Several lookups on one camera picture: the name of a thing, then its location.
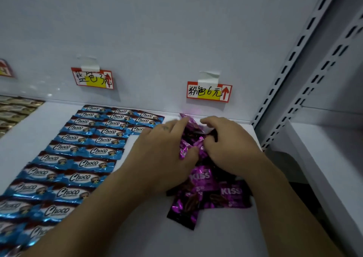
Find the hand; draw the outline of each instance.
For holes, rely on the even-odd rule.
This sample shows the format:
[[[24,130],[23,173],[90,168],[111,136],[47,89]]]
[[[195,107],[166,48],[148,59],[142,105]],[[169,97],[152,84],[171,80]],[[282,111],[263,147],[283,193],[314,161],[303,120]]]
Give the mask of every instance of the hand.
[[[223,170],[245,177],[253,163],[266,159],[256,141],[236,122],[224,117],[210,116],[200,120],[218,133],[218,142],[212,136],[204,139],[204,148],[213,162]]]
[[[185,181],[198,161],[198,148],[179,159],[179,144],[188,117],[145,128],[121,166],[125,176],[134,178],[144,192],[156,194]]]

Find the red arrow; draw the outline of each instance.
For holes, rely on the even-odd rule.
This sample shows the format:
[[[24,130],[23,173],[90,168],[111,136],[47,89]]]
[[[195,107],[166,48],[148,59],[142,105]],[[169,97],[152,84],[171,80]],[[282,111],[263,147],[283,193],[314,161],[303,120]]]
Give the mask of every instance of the red arrow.
[[[227,87],[225,87],[225,88],[222,90],[223,100],[224,100],[224,98],[226,97],[226,94],[228,94],[228,93],[229,93],[229,90],[228,90],[228,88],[227,88]]]

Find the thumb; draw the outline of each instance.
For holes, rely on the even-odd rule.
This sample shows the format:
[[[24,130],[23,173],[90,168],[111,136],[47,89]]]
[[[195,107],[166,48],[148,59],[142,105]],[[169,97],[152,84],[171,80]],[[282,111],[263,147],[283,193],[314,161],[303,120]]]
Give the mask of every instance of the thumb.
[[[213,136],[207,136],[203,141],[203,145],[208,155],[211,155],[213,150],[217,147],[217,143],[215,142]]]
[[[181,160],[181,165],[190,173],[197,163],[199,156],[199,149],[197,147],[192,147],[188,150],[187,155],[183,160]]]

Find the person's right hand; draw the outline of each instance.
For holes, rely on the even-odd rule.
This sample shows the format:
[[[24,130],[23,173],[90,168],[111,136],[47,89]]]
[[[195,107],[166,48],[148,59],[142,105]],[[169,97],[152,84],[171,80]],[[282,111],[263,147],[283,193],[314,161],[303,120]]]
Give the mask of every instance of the person's right hand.
[[[213,162],[223,170],[245,177],[256,163],[267,158],[256,141],[236,122],[224,117],[210,116],[200,120],[218,133],[218,142],[212,136],[204,139],[204,148]]]

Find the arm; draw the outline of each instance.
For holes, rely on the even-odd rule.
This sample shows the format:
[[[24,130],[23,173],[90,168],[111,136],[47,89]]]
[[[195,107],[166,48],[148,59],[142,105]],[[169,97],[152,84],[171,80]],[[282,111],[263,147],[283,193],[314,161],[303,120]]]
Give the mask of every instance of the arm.
[[[121,168],[22,256],[102,256],[120,224],[144,199],[187,179],[198,160],[196,148],[184,160],[178,158],[187,122],[144,129]]]
[[[243,177],[252,190],[270,256],[343,256],[284,174],[241,126],[215,116],[201,122],[218,133],[218,142],[212,137],[204,140],[211,159]]]

